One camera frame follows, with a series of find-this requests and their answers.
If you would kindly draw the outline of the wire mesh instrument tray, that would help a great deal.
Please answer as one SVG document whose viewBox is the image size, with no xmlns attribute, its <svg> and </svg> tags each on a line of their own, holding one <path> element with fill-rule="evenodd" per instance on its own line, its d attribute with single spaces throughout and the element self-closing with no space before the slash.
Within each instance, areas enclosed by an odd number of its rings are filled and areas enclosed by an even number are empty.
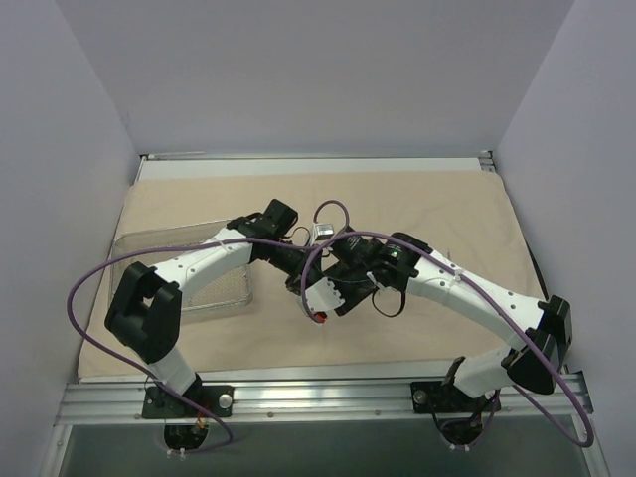
<svg viewBox="0 0 636 477">
<path fill-rule="evenodd" d="M 112 257 L 120 257 L 145 248 L 192 245 L 210 239 L 226 224 L 212 221 L 193 225 L 126 233 L 116 238 L 111 248 Z M 129 257 L 111 267 L 110 297 L 127 266 L 141 261 L 147 266 L 175 258 L 179 252 L 158 252 Z M 234 269 L 200 288 L 183 300 L 183 319 L 201 321 L 221 316 L 225 309 L 243 308 L 252 301 L 252 286 L 249 267 Z"/>
</svg>

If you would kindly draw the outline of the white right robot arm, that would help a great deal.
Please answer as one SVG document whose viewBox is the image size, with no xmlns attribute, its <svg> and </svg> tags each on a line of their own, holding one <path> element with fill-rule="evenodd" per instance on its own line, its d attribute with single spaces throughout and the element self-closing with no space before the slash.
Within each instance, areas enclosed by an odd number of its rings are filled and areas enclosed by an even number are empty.
<svg viewBox="0 0 636 477">
<path fill-rule="evenodd" d="M 453 361 L 441 397 L 452 409 L 466 408 L 489 391 L 517 386 L 549 395 L 572 341 L 569 303 L 503 288 L 443 257 L 427 243 L 403 233 L 362 235 L 352 229 L 329 240 L 335 264 L 321 267 L 318 248 L 283 254 L 276 266 L 285 286 L 300 298 L 316 323 L 328 313 L 344 316 L 385 289 L 400 297 L 436 302 L 501 338 L 503 348 Z"/>
</svg>

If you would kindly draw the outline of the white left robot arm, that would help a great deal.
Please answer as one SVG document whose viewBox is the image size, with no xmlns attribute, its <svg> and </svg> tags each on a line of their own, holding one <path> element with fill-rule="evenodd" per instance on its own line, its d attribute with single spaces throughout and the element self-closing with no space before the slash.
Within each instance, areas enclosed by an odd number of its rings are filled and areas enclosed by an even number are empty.
<svg viewBox="0 0 636 477">
<path fill-rule="evenodd" d="M 148 366 L 152 378 L 169 387 L 164 402 L 178 416 L 193 414 L 201 402 L 197 375 L 177 347 L 182 305 L 225 273 L 267 261 L 290 275 L 304 251 L 283 237 L 298 213 L 273 199 L 262 213 L 229 221 L 195 250 L 124 271 L 109 305 L 105 328 Z"/>
</svg>

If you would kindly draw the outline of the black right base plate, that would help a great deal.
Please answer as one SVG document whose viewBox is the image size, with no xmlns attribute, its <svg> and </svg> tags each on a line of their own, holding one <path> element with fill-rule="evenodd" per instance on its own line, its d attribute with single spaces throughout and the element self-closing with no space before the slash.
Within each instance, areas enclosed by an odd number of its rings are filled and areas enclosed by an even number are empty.
<svg viewBox="0 0 636 477">
<path fill-rule="evenodd" d="M 412 410 L 416 414 L 473 414 L 501 409 L 493 397 L 469 397 L 442 381 L 411 382 L 410 393 Z"/>
</svg>

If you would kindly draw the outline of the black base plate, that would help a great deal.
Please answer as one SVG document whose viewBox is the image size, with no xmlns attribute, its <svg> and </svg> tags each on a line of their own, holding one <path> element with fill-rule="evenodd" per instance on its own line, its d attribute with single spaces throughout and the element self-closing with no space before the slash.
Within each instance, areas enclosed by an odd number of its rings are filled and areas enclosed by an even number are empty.
<svg viewBox="0 0 636 477">
<path fill-rule="evenodd" d="M 202 416 L 200 407 L 217 417 L 233 413 L 235 388 L 229 385 L 195 385 L 183 397 L 152 386 L 146 389 L 141 416 L 144 419 L 178 419 Z"/>
<path fill-rule="evenodd" d="M 469 397 L 442 381 L 411 382 L 410 393 L 412 410 L 416 414 L 473 414 L 501 409 L 493 397 Z"/>
</svg>

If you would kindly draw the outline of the aluminium table edge rail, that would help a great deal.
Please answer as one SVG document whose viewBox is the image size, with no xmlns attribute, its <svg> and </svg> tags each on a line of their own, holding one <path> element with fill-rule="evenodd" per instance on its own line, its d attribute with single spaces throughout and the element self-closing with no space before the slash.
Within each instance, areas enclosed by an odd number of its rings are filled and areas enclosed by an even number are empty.
<svg viewBox="0 0 636 477">
<path fill-rule="evenodd" d="M 492 150 L 481 151 L 478 156 L 478 161 L 483 172 L 497 173 L 494 152 Z"/>
</svg>

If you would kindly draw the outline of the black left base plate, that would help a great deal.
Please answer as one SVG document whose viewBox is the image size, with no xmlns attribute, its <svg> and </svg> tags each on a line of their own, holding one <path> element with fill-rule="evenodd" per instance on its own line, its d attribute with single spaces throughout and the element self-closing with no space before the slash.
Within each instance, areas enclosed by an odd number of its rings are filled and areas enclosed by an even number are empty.
<svg viewBox="0 0 636 477">
<path fill-rule="evenodd" d="M 233 413 L 235 388 L 229 385 L 195 385 L 183 397 L 152 386 L 146 389 L 141 416 L 144 419 L 178 419 L 202 416 L 200 407 L 217 417 Z"/>
</svg>

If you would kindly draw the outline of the aluminium front rail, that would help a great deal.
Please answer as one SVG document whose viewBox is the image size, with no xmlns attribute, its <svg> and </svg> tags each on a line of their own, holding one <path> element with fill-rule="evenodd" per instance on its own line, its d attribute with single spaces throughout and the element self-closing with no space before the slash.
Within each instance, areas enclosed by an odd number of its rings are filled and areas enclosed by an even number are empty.
<svg viewBox="0 0 636 477">
<path fill-rule="evenodd" d="M 232 415 L 223 422 L 319 422 L 414 420 L 408 379 L 348 381 L 243 381 L 234 388 Z M 142 417 L 148 387 L 139 382 L 68 385 L 57 424 L 150 424 Z"/>
</svg>

